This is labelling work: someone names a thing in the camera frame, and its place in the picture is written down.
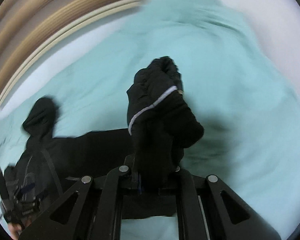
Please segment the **person's left hand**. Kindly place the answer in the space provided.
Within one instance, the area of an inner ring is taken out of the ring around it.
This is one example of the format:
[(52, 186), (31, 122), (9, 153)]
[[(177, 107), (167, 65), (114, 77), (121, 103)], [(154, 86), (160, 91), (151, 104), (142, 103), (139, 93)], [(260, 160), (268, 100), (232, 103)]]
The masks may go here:
[(8, 223), (8, 230), (10, 232), (10, 237), (13, 240), (18, 240), (20, 234), (22, 233), (22, 228), (20, 224)]

